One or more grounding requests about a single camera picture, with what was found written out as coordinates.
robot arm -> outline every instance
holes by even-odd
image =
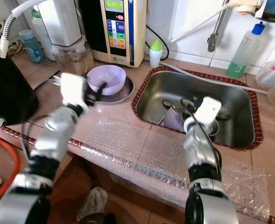
[[[56,170],[67,152],[79,116],[89,111],[83,99],[86,80],[63,73],[60,81],[64,105],[47,117],[45,131],[30,153],[28,166],[1,198],[0,224],[47,223],[48,195],[52,192]]]
[[[184,128],[188,172],[189,197],[185,208],[185,224],[238,224],[233,203],[228,199],[221,183],[219,158],[203,131],[209,126],[221,108],[221,103],[205,97],[194,117],[202,125],[199,128],[192,117],[186,119]]]

control panel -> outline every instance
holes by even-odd
[[[104,0],[110,52],[126,56],[126,33],[123,0]]]

wall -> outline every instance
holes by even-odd
[[[5,20],[10,15],[11,10],[16,6],[18,6],[18,4],[15,0],[0,0],[0,22]],[[14,21],[12,25],[9,39],[12,40],[18,37],[18,32],[27,28],[27,22],[23,16],[20,16]]]
[[[220,8],[223,0],[148,0],[147,24],[167,42],[170,58],[226,69],[232,60],[244,34],[260,20],[251,15],[240,15],[233,10],[226,13],[214,52],[208,52],[207,39],[213,32],[217,16],[197,28],[187,37],[170,43],[172,37],[188,30],[209,13]],[[275,60],[275,23],[264,22],[261,45],[247,73],[257,74],[266,61]],[[147,42],[155,36],[147,31]]]

purple cup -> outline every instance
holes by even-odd
[[[169,108],[169,110],[164,115],[163,126],[185,132],[182,116],[178,114],[172,107]]]
[[[126,80],[126,72],[116,65],[102,65],[90,70],[86,75],[87,83],[95,92],[107,82],[102,95],[109,96],[119,92]]]

white hose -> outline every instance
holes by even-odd
[[[24,3],[22,3],[21,5],[17,6],[16,8],[14,8],[11,13],[13,14],[13,16],[15,18],[17,18],[19,15],[21,15],[26,9],[34,6],[34,5],[37,5],[41,2],[43,2],[45,0],[28,0]]]
[[[208,20],[210,20],[211,18],[213,18],[214,16],[216,16],[217,14],[221,13],[222,11],[226,10],[229,7],[235,7],[238,4],[236,2],[233,1],[229,1],[228,3],[226,3],[225,5],[223,5],[220,9],[216,10],[215,12],[213,12],[212,14],[210,14],[206,19],[198,22],[197,24],[195,24],[191,29],[185,31],[184,33],[180,34],[178,37],[174,37],[170,40],[170,42],[175,42],[179,39],[181,39],[184,36],[189,35],[194,29],[198,28],[199,26],[201,26],[202,24],[204,24],[205,22],[207,22]]]
[[[188,72],[186,72],[186,71],[184,71],[182,69],[179,69],[179,68],[177,68],[175,66],[172,66],[170,64],[164,63],[164,62],[160,62],[159,64],[167,66],[167,67],[169,67],[169,68],[171,68],[173,70],[179,71],[179,72],[181,72],[181,73],[183,73],[185,75],[191,76],[193,78],[197,78],[197,79],[205,81],[205,82],[219,84],[219,85],[225,85],[225,86],[231,86],[231,87],[236,87],[236,88],[241,88],[241,89],[244,89],[244,90],[250,90],[250,91],[254,91],[254,92],[258,92],[258,93],[262,93],[262,94],[267,95],[267,91],[264,91],[264,90],[259,90],[259,89],[248,87],[248,86],[235,85],[235,84],[232,84],[232,83],[220,82],[220,81],[216,81],[216,80],[212,80],[212,79],[208,79],[208,78],[202,78],[202,77],[198,77],[196,75],[193,75],[191,73],[188,73]]]
[[[6,19],[6,22],[4,24],[2,36],[0,39],[0,57],[1,58],[6,58],[6,56],[7,56],[7,50],[8,50],[8,45],[9,45],[8,38],[10,35],[11,26],[12,26],[13,22],[15,21],[15,19],[19,15],[21,15],[26,9],[28,9],[36,4],[39,4],[43,1],[45,1],[45,0],[28,0],[24,3],[22,3],[21,5],[19,5],[18,7],[14,8],[11,11],[11,14],[8,16],[8,18]]]

